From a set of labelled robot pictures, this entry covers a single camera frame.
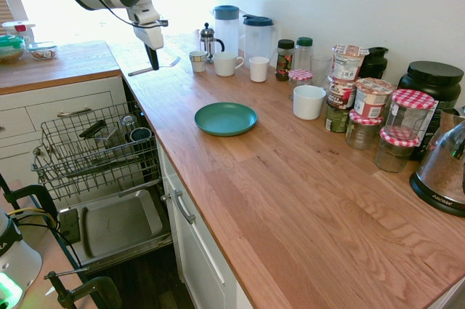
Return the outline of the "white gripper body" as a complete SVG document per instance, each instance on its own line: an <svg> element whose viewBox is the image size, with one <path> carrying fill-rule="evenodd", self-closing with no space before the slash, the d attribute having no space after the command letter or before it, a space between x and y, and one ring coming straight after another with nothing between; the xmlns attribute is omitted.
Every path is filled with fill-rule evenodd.
<svg viewBox="0 0 465 309"><path fill-rule="evenodd" d="M164 46L163 36L160 27L149 28L148 26L134 26L135 36L145 45L153 50L161 49Z"/></svg>

